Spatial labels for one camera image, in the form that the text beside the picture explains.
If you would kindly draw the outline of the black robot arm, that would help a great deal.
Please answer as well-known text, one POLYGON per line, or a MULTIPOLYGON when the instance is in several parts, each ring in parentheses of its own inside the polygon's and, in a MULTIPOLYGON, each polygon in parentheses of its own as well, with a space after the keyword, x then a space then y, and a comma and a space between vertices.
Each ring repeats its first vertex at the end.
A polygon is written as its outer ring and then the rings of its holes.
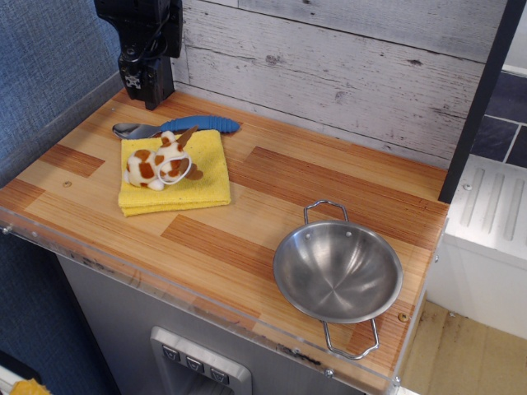
POLYGON ((172 58, 183 40, 183 3, 177 0, 95 2, 97 16, 117 31, 119 75, 128 96, 154 110, 174 91, 172 58))

